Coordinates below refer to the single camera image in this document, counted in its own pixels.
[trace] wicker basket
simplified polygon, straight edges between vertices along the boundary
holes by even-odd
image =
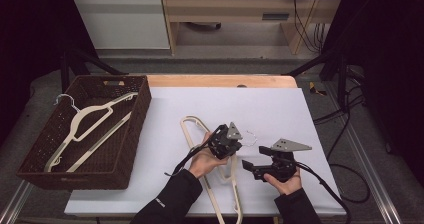
[[[36,142],[27,154],[17,176],[47,190],[126,189],[131,177],[140,132],[151,101],[146,76],[78,76],[66,91],[74,105],[82,110],[103,105],[126,93],[137,98],[112,106],[113,113],[82,141],[71,141],[61,154],[60,163],[51,172],[44,167],[63,140],[76,114],[71,99],[62,97]],[[111,135],[75,172],[66,172],[94,143],[131,111],[130,119]],[[106,110],[85,116],[75,136],[79,137]]]

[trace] white table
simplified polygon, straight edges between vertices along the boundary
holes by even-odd
[[[169,179],[164,172],[172,173],[187,155],[189,148],[180,120],[188,115],[201,118],[211,130],[220,124],[234,122],[246,139],[249,139],[246,130],[255,133],[257,143],[237,152],[236,177],[245,216],[278,215],[273,201],[278,192],[268,183],[254,180],[252,173],[242,168],[241,160],[255,165],[271,164],[271,158],[259,154],[258,147],[269,147],[281,137],[312,146],[310,151],[295,152],[296,160],[310,166],[338,193],[301,89],[151,87],[151,92],[152,102],[140,135],[128,189],[75,190],[65,209],[66,214],[132,216],[137,213],[164,187]],[[193,141],[200,143],[203,131],[195,125],[189,125],[189,130]],[[315,177],[306,171],[301,175],[303,187],[318,215],[345,215]],[[236,215],[231,183],[223,182],[217,170],[208,175],[208,180],[221,212]],[[215,215],[205,191],[188,215]]]

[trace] clothes hanger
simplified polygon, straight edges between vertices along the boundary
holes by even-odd
[[[110,136],[113,135],[122,125],[124,125],[131,116],[131,112],[129,112],[126,116],[124,116],[118,123],[115,124],[105,135],[100,138],[87,152],[84,153],[78,159],[77,162],[74,163],[66,172],[74,172],[77,170],[90,156],[93,154]]]
[[[200,126],[205,132],[210,132],[210,131],[206,127],[206,125],[198,117],[186,116],[181,120],[180,125],[183,129],[184,136],[187,140],[187,143],[190,146],[190,148],[194,148],[195,146],[193,144],[193,141],[192,141],[190,134],[187,130],[187,127],[185,125],[186,121],[194,122],[197,126]],[[239,193],[238,193],[237,182],[236,182],[236,177],[235,177],[235,173],[236,173],[236,169],[237,169],[237,155],[236,154],[232,155],[230,157],[230,160],[231,160],[230,176],[225,176],[224,171],[221,169],[220,166],[218,166],[218,169],[219,169],[219,173],[221,175],[221,178],[224,181],[231,181],[233,192],[234,192],[234,199],[235,199],[234,211],[237,213],[237,222],[236,223],[240,224],[243,220],[243,212],[242,212],[242,209],[241,209],[240,196],[239,196]],[[209,182],[208,182],[206,175],[202,177],[202,180],[205,183],[206,191],[209,195],[209,199],[212,202],[212,206],[215,210],[215,213],[216,213],[216,216],[218,218],[219,223],[225,224],[224,219],[223,219],[222,214],[221,214],[221,211],[220,211],[219,206],[218,206],[218,202],[216,201],[215,195],[213,194],[212,188],[209,185]]]
[[[62,154],[62,152],[65,150],[65,148],[69,145],[69,143],[71,141],[76,141],[76,142],[80,142],[81,140],[83,140],[88,134],[90,134],[95,128],[97,128],[104,120],[106,120],[106,118],[108,118],[110,115],[112,115],[113,113],[113,109],[112,106],[121,102],[121,101],[127,101],[127,100],[131,100],[134,96],[138,95],[137,92],[129,92],[125,95],[122,95],[104,105],[101,106],[89,106],[86,107],[82,110],[79,110],[75,105],[74,105],[74,99],[67,95],[67,94],[60,94],[59,96],[57,96],[56,98],[56,104],[58,103],[58,100],[60,97],[62,96],[66,96],[71,98],[71,106],[72,108],[74,108],[77,111],[77,114],[73,117],[72,121],[71,121],[71,127],[70,127],[70,131],[68,136],[65,138],[65,140],[62,142],[62,144],[58,147],[58,149],[53,153],[53,155],[50,157],[50,159],[47,161],[45,167],[44,167],[44,171],[45,172],[51,172],[52,167],[59,165],[60,163],[60,155]],[[99,111],[99,110],[104,110],[107,109],[107,113],[101,117],[96,123],[94,123],[87,131],[85,131],[80,137],[75,137],[75,134],[78,130],[78,126],[81,122],[82,119],[84,119],[85,116],[87,116],[88,114],[95,112],[95,111]]]

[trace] person's right hand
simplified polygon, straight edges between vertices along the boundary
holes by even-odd
[[[300,179],[300,168],[296,167],[296,172],[294,175],[288,179],[286,182],[279,182],[275,177],[269,175],[268,173],[265,173],[264,175],[265,180],[277,188],[278,192],[283,195],[290,195],[293,192],[299,190],[302,188],[302,181]]]

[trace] black cable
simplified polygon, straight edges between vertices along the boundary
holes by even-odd
[[[344,165],[341,165],[341,164],[329,163],[329,165],[330,165],[330,167],[331,166],[333,166],[333,167],[340,167],[340,168],[344,168],[344,169],[346,169],[348,171],[353,172],[359,178],[361,178],[361,180],[364,182],[365,187],[367,189],[367,192],[366,192],[365,197],[363,199],[359,199],[359,200],[350,199],[350,198],[347,198],[346,196],[344,196],[343,194],[340,193],[340,197],[342,199],[344,199],[346,201],[349,201],[349,202],[352,202],[352,203],[356,203],[356,204],[361,204],[361,203],[365,203],[366,201],[368,201],[368,199],[370,198],[370,195],[371,195],[371,190],[370,190],[370,187],[368,186],[367,181],[365,180],[365,178],[359,172],[353,170],[350,167],[347,167],[347,166],[344,166]]]
[[[355,102],[359,98],[363,98],[363,95],[357,96],[352,101],[350,101],[350,103],[349,103],[350,109],[352,109],[353,107],[364,102],[363,99],[358,101],[358,102]],[[342,117],[344,114],[346,114],[346,113],[344,113],[342,109],[338,109],[337,111],[334,111],[334,112],[327,114],[323,117],[315,119],[313,122],[314,122],[314,125],[321,125],[321,124],[327,123],[327,122],[329,122],[329,121],[331,121],[335,118]]]
[[[299,33],[300,38],[302,38],[303,42],[305,43],[306,48],[308,48],[308,50],[309,50],[309,51],[316,53],[316,52],[317,52],[317,50],[315,49],[315,47],[314,47],[314,49],[315,49],[315,50],[311,50],[311,48],[309,47],[309,45],[312,45],[311,40],[309,39],[309,36],[308,36],[308,33],[306,32],[305,27],[303,26],[302,20],[300,20],[300,17],[299,17],[299,15],[297,14],[297,5],[296,5],[296,0],[293,0],[293,2],[294,2],[294,27],[296,28],[297,33]],[[305,41],[305,38],[303,38],[303,35],[302,35],[302,33],[299,31],[299,28],[297,28],[297,23],[296,23],[296,19],[297,19],[297,18],[299,19],[300,25],[301,25],[301,26],[302,26],[302,28],[303,28],[303,32],[305,33],[306,38],[308,39],[309,45],[308,45],[308,43]]]
[[[357,86],[355,86],[355,87],[351,88],[351,89],[347,92],[347,95],[350,95],[350,93],[351,93],[353,90],[357,89],[357,88],[361,88],[361,85],[357,85]],[[346,110],[349,110],[349,106],[350,106],[350,105],[352,105],[352,103],[353,103],[354,101],[356,101],[359,97],[362,97],[362,96],[363,96],[363,95],[360,95],[360,96],[358,96],[358,97],[355,97],[352,101],[349,101],[349,99],[347,99],[346,103],[347,103],[347,105],[348,105],[348,106],[347,106],[345,109],[346,109]],[[325,119],[327,119],[327,118],[333,117],[334,115],[336,115],[336,114],[338,114],[338,113],[340,113],[340,112],[342,112],[342,111],[343,111],[343,108],[340,108],[340,109],[338,109],[338,110],[336,110],[336,111],[334,111],[334,112],[332,112],[332,113],[330,113],[330,114],[327,114],[327,115],[325,115],[325,116],[323,116],[323,117],[320,117],[320,118],[314,119],[313,121],[314,121],[314,123],[316,123],[316,122],[320,122],[320,121],[325,120]]]
[[[347,99],[346,103],[349,103],[349,96],[350,96],[350,93],[351,93],[353,90],[357,89],[357,88],[361,88],[361,85],[358,85],[358,86],[355,86],[355,87],[351,88],[351,89],[350,89],[350,90],[346,93],[346,99]],[[346,113],[347,113],[347,120],[346,120],[346,122],[345,122],[345,124],[344,124],[344,126],[343,126],[342,130],[340,131],[339,135],[337,136],[336,140],[334,141],[333,145],[331,146],[330,151],[329,151],[329,152],[328,152],[328,154],[327,154],[327,161],[330,159],[331,153],[333,152],[334,148],[337,146],[337,143],[339,142],[340,138],[342,137],[342,135],[343,135],[344,131],[345,131],[345,130],[346,130],[346,128],[347,128],[347,125],[349,124],[349,121],[350,121],[350,107],[349,107],[349,105],[346,105]]]
[[[311,173],[312,175],[314,175],[318,180],[319,180],[319,184],[321,184],[325,190],[327,190],[327,192],[334,198],[334,200],[336,200],[340,206],[343,207],[343,209],[346,211],[346,223],[350,223],[351,219],[352,219],[352,215],[350,213],[349,208],[347,207],[347,205],[343,202],[342,199],[340,199],[336,193],[334,193],[334,191],[330,188],[330,186],[328,186],[328,184],[324,181],[324,179],[322,179],[318,174],[316,174],[312,168],[310,168],[309,166],[301,163],[301,162],[295,162],[296,166],[302,168],[303,170]]]

